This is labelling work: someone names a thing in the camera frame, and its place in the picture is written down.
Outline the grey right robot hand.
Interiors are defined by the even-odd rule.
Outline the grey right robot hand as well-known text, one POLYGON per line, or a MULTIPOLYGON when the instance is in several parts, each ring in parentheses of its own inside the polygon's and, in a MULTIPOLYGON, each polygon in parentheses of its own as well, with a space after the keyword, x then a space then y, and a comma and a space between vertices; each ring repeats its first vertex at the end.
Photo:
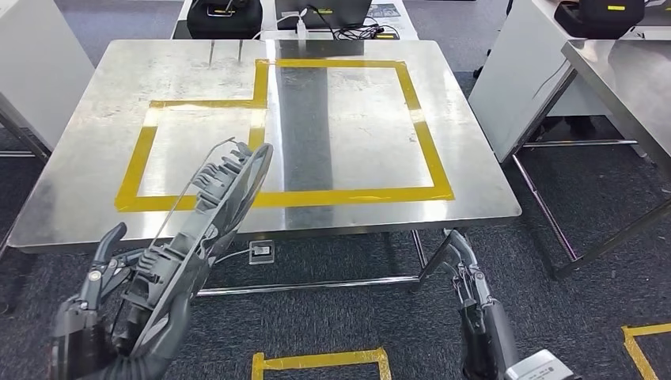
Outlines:
POLYGON ((462 374, 466 379, 504 379, 519 354, 503 304, 491 293, 468 239, 457 230, 446 233, 452 284, 459 299, 464 342, 462 374))

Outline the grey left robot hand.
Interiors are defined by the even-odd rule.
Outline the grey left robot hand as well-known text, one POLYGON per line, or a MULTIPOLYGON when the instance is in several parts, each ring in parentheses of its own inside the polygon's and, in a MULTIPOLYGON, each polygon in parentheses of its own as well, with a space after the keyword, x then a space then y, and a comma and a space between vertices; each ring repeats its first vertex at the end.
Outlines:
POLYGON ((191 296, 177 295, 167 324, 143 355, 126 356, 113 344, 113 327, 99 314, 100 306, 131 276, 140 249, 112 255, 127 232, 124 222, 100 240, 81 290, 62 302, 51 333, 50 379, 161 379, 178 354, 191 318, 191 296))

